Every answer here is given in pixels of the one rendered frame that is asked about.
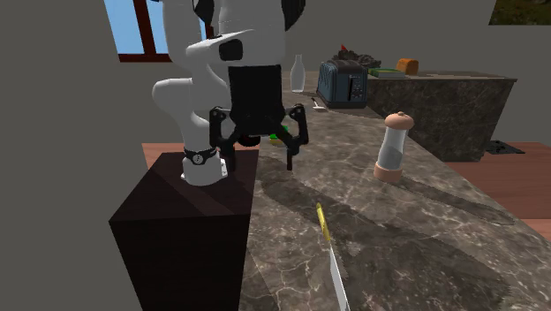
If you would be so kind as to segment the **clear glass bottle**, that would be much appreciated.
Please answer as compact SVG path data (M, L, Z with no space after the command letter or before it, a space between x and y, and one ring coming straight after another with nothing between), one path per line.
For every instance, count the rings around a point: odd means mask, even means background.
M291 91L293 93L302 93L306 83L306 69L303 64L302 55L295 56L294 64L291 67Z

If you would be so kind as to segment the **clear pepper mill tan caps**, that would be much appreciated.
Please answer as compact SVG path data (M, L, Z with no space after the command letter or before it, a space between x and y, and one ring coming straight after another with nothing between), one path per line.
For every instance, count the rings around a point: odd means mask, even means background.
M374 166L374 176L384 182L397 182L402 175L404 141L414 120L402 111L388 115L386 132Z

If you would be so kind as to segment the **window with red frame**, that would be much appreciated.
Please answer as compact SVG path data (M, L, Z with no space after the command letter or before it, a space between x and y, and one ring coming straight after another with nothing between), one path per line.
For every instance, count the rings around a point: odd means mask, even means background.
M193 0L103 0L121 63L169 63L163 10L183 5L186 30L192 43L213 35L213 28L199 18Z

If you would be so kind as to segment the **dark blue toaster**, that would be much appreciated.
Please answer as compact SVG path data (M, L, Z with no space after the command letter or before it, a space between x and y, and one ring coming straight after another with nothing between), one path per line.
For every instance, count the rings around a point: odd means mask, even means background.
M317 95L330 109L367 106L368 70L353 60L328 60L320 65Z

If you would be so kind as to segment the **dark heap with red tip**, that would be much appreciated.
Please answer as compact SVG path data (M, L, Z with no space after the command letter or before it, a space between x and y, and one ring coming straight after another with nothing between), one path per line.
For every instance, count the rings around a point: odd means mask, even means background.
M352 60L356 61L366 68L380 68L381 61L375 60L367 54L358 54L351 49L346 49L343 45L336 55L332 56L332 60Z

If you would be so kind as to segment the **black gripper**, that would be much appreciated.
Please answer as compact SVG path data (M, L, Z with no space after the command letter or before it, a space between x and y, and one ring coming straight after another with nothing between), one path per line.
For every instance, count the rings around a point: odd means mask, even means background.
M236 169L234 144L247 135L270 135L286 146L287 170L292 170L292 158L302 145L309 142L306 109L297 103L287 109L288 116L298 123L298 135L292 136L281 125L285 117L282 103L282 68L279 64L262 66L230 66L231 110L215 106L209 112L209 143L219 148L226 159L228 172ZM222 136L222 122L231 118L234 130L228 138Z

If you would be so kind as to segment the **dark wall picture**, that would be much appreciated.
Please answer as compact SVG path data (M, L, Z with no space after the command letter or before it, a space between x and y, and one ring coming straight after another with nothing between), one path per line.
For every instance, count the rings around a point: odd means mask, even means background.
M496 0L488 24L551 26L551 0Z

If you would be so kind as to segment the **green book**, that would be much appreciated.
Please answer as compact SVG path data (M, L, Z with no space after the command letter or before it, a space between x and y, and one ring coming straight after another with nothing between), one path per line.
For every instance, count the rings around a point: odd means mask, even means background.
M402 79L405 72L393 68L369 68L368 73L379 79Z

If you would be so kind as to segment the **orange bread loaf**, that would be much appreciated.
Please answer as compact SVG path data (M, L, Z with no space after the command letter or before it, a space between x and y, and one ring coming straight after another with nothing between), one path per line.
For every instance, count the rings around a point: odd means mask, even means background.
M417 75L419 72L419 61L413 58L400 58L397 61L396 69L405 75Z

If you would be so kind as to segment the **yellow handled knife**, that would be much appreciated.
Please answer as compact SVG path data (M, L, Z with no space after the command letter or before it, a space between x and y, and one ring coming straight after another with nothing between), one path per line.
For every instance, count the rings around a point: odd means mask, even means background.
M351 311L347 294L343 287L343 280L337 264L336 254L334 252L333 242L328 230L328 223L327 223L326 217L324 216L322 206L319 202L316 203L315 208L316 208L316 212L320 222L323 237L329 243L329 268L330 268L332 282L334 284L335 291L336 291L336 297L337 297L339 309L340 311Z

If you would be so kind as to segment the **dark robot stand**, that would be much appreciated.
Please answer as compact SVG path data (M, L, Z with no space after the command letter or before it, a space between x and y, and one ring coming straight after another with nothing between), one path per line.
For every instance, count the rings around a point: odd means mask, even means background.
M211 186L161 154L109 220L143 311L238 311L258 151Z

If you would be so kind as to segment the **black flat object on floor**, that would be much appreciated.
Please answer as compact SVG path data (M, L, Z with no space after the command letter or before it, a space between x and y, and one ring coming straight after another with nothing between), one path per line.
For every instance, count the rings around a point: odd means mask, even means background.
M510 144L503 142L501 140L491 140L486 146L486 151L492 155L501 155L501 154L524 154L525 152L521 149L512 147Z

